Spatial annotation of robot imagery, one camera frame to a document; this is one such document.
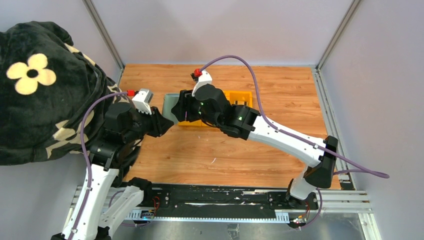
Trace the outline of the green card holder wallet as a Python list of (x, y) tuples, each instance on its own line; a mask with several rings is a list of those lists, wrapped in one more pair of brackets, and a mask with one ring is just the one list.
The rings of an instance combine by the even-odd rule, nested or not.
[(178, 119), (176, 116), (172, 113), (172, 108), (177, 104), (179, 100), (179, 94), (178, 93), (166, 93), (163, 98), (163, 105), (162, 105), (162, 116), (166, 119), (174, 122), (174, 124), (178, 123)]

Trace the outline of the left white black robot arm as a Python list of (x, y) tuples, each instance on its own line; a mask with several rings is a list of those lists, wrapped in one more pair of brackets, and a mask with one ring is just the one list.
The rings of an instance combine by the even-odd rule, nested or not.
[(137, 205), (153, 200), (152, 183), (124, 172), (138, 156), (135, 144), (144, 136), (160, 137), (173, 121), (157, 107), (139, 111), (129, 103), (113, 103), (105, 114), (101, 138), (90, 144), (88, 168), (74, 212), (53, 240), (111, 240)]

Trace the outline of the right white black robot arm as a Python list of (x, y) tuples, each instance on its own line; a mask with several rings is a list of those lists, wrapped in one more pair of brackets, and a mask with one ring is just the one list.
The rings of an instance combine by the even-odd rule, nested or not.
[(291, 180), (288, 200), (305, 200), (315, 189), (332, 186), (339, 143), (334, 136), (312, 137), (265, 119), (252, 107), (230, 103), (224, 92), (211, 84), (181, 90), (168, 112), (174, 122), (202, 121), (229, 137), (263, 143), (301, 160), (306, 167)]

